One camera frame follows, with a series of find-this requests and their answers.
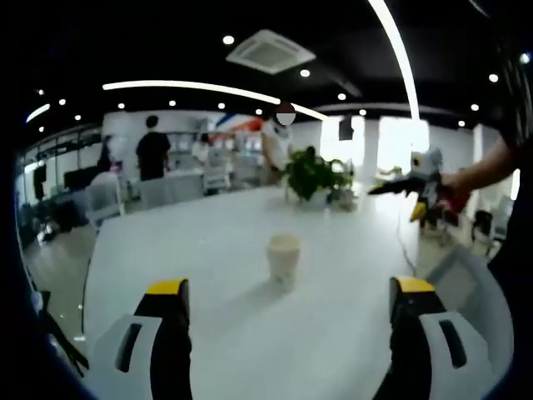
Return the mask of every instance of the white table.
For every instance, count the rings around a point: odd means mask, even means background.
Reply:
[[[192,393],[209,399],[372,398],[390,362],[389,278],[410,271],[414,198],[362,196],[352,213],[287,205],[260,188],[105,222],[87,279],[87,349],[146,288],[189,277]],[[266,245],[300,238],[299,281],[268,281]]]

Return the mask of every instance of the person in white shirt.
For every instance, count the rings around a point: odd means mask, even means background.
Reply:
[[[203,133],[200,136],[199,142],[194,142],[192,144],[192,156],[202,166],[206,165],[207,158],[209,157],[209,147],[209,135],[207,133]]]
[[[285,166],[291,160],[291,129],[281,125],[274,115],[263,123],[261,139],[265,157],[263,165],[266,169],[266,183],[278,183]]]

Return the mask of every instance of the ceiling light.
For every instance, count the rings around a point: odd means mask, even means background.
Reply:
[[[41,115],[45,111],[48,111],[50,109],[50,104],[45,104],[44,106],[39,107],[37,110],[33,111],[30,115],[26,118],[26,123],[33,120],[35,117]]]
[[[235,38],[233,36],[227,35],[222,39],[222,42],[229,46],[230,44],[233,44],[235,42]]]
[[[279,104],[281,100],[276,97],[267,96],[266,94],[261,94],[257,92],[251,92],[249,90],[238,89],[236,87],[214,85],[212,83],[203,83],[203,82],[189,82],[189,81],[130,81],[130,82],[115,82],[115,83],[106,83],[102,85],[103,90],[114,90],[114,89],[125,89],[125,88],[187,88],[187,89],[199,89],[199,90],[209,90],[211,92],[220,92],[234,94],[236,96],[242,96],[244,98],[253,98],[255,100],[260,100],[265,103],[270,104]],[[297,104],[292,103],[294,109],[299,113],[306,114],[309,117],[320,119],[321,121],[326,121],[328,119],[327,115],[324,115],[320,112],[311,110],[310,108],[302,107]]]
[[[409,102],[409,108],[411,109],[411,118],[419,120],[420,112],[418,109],[418,99],[416,98],[415,79],[413,78],[413,72],[411,70],[411,65],[409,64],[409,58],[407,57],[406,47],[401,40],[400,31],[398,31],[394,18],[384,0],[368,0],[368,2],[372,8],[374,8],[374,12],[381,21],[381,25],[383,26],[383,29],[385,29],[386,35],[391,42],[392,49],[396,55],[396,60],[398,60],[403,83],[406,86],[407,101]]]
[[[520,62],[522,64],[527,64],[527,63],[529,63],[530,60],[531,60],[531,57],[530,57],[530,55],[527,52],[523,53],[520,56]]]

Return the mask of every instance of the potted plant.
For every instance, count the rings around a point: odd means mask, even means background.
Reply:
[[[350,187],[353,179],[353,172],[347,172],[340,160],[325,161],[313,146],[294,152],[284,174],[301,201],[323,205]]]

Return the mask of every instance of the floor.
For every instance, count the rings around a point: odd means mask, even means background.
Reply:
[[[465,221],[460,229],[451,229],[451,240],[441,244],[440,231],[428,228],[421,235],[418,253],[410,260],[416,266],[416,275],[423,278],[452,249],[461,243],[472,252],[485,255],[486,243],[478,241],[471,246],[470,224]],[[72,344],[85,354],[83,336],[83,304],[88,265],[96,243],[92,226],[78,227],[59,234],[52,242],[39,246],[36,242],[24,251],[24,258],[39,290],[51,292],[48,311]]]

